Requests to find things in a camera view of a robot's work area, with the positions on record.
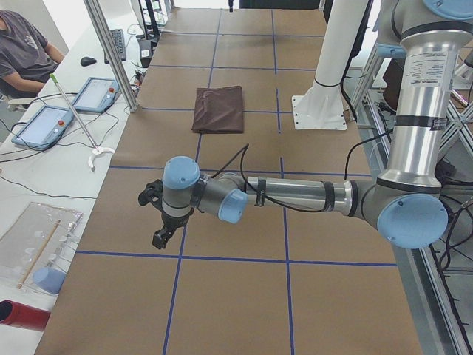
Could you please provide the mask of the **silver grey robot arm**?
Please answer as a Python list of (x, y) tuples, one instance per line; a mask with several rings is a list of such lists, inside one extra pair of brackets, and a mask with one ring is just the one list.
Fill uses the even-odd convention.
[(300, 212), (340, 212), (367, 221), (392, 244), (423, 248), (443, 236), (448, 214), (435, 177), (457, 56), (472, 39), (470, 1), (383, 1), (378, 43), (399, 45), (406, 60), (386, 169), (375, 183), (303, 181), (203, 174), (186, 156), (169, 160), (140, 204), (162, 214), (152, 243), (164, 249), (194, 210), (236, 223), (248, 204)]

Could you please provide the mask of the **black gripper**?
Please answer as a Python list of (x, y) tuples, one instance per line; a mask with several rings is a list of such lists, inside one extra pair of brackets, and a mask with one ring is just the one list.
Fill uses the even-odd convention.
[(192, 211), (179, 217), (173, 217), (163, 212), (161, 215), (163, 227), (153, 234), (152, 245), (157, 249), (166, 249), (168, 241), (173, 237), (178, 228), (183, 228), (187, 225), (190, 216), (192, 216)]

